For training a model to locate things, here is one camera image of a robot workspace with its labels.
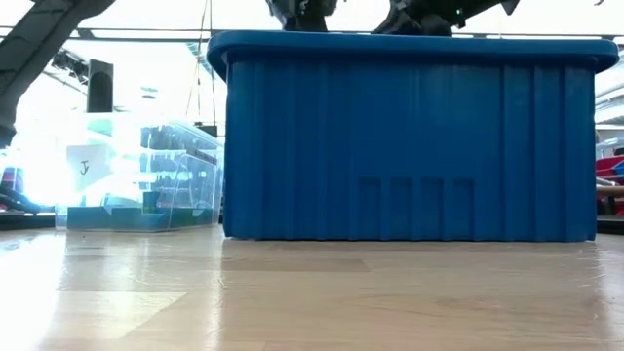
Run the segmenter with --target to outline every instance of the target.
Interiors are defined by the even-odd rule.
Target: transparent storage container
[[[185,123],[131,113],[66,123],[57,229],[163,231],[217,224],[223,145]]]

